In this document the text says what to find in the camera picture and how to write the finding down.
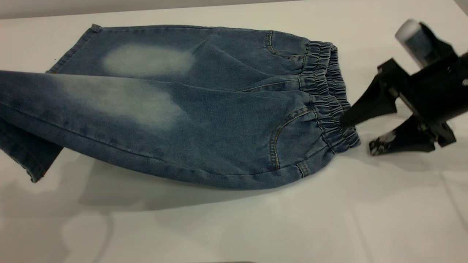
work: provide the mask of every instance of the elastic waistband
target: elastic waistband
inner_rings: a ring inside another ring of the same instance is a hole
[[[300,75],[301,89],[311,95],[311,104],[323,139],[334,153],[360,144],[356,129],[340,128],[339,119],[350,107],[338,64],[338,49],[332,43],[310,41]]]

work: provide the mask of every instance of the white wall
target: white wall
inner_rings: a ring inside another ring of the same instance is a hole
[[[455,0],[455,2],[468,15],[468,0]]]
[[[0,0],[0,19],[292,0]]]

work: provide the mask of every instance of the wrinkled denim fabric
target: wrinkled denim fabric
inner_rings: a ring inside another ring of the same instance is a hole
[[[278,31],[93,25],[47,73],[0,71],[0,148],[40,180],[62,147],[231,189],[309,176],[359,144],[337,48]]]

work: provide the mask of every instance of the jeans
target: jeans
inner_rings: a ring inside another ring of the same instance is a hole
[[[278,187],[359,144],[332,43],[93,25],[47,73],[0,71],[0,148],[40,180],[62,147],[142,173]]]

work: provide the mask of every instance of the white tabletop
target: white tabletop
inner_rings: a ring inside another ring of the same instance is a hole
[[[338,46],[353,103],[387,59],[417,70],[394,39],[408,18],[466,51],[468,17],[452,0],[308,0],[0,20],[0,69],[44,72],[92,23],[274,29]],[[400,108],[361,124],[362,146],[273,190],[178,183],[67,149],[32,184],[0,153],[0,262],[468,262],[468,116],[451,121],[446,148],[368,156],[409,116]]]

